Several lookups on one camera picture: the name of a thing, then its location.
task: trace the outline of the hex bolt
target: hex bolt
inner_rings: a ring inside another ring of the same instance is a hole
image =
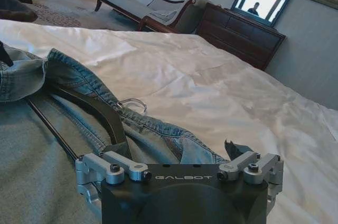
[[[120,165],[118,164],[111,164],[110,165],[110,171],[113,173],[119,172],[120,171]]]
[[[250,163],[248,166],[249,171],[257,173],[258,172],[258,165],[255,163]]]
[[[226,180],[228,180],[228,174],[227,172],[225,171],[219,171],[217,173],[217,179],[222,181],[222,182],[225,182]]]
[[[152,173],[150,171],[145,171],[142,174],[142,182],[148,182],[152,178]]]

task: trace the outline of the floor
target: floor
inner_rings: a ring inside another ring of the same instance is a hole
[[[116,31],[134,31],[137,28],[137,23],[104,3],[95,12],[96,0],[33,0],[32,5],[27,5],[39,17],[34,23],[41,25]]]

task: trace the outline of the window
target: window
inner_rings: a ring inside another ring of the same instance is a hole
[[[236,7],[247,12],[249,9],[254,8],[257,2],[259,6],[256,9],[256,15],[258,14],[260,18],[272,22],[285,0],[238,0]]]

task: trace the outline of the white bedsheet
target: white bedsheet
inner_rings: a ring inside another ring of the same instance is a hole
[[[224,140],[285,161],[269,223],[338,223],[338,111],[283,86],[196,35],[112,32],[0,20],[0,40],[77,59],[119,98],[182,126],[227,157]]]

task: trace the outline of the person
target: person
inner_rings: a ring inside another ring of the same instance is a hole
[[[253,8],[250,8],[248,10],[248,12],[251,13],[251,14],[256,14],[257,16],[259,16],[259,14],[257,12],[258,7],[259,7],[259,2],[256,2],[255,5],[253,6]]]

